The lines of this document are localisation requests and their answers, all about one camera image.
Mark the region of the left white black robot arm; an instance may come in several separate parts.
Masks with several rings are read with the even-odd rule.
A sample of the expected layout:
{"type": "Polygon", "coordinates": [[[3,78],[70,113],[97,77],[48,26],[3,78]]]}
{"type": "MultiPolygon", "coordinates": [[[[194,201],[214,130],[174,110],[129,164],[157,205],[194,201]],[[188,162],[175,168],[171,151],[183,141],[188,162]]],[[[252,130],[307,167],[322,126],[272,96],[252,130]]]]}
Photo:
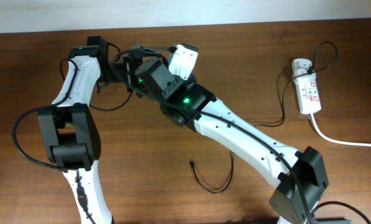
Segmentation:
{"type": "Polygon", "coordinates": [[[89,110],[95,84],[119,82],[128,72],[120,65],[120,76],[112,74],[111,45],[100,36],[89,36],[86,46],[72,48],[62,89],[37,115],[48,160],[68,181],[82,223],[114,223],[99,180],[101,138],[89,110]]]}

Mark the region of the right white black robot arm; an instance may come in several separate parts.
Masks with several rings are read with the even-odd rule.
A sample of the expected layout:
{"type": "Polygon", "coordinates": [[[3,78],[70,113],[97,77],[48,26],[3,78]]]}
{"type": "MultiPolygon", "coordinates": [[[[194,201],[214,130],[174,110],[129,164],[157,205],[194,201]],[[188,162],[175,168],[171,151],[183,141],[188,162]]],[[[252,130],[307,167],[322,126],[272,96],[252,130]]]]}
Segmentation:
{"type": "Polygon", "coordinates": [[[203,86],[171,74],[157,58],[136,68],[135,76],[166,117],[227,147],[275,189],[269,203],[280,222],[313,222],[313,210],[329,185],[317,150],[308,146],[301,152],[267,136],[203,86]]]}

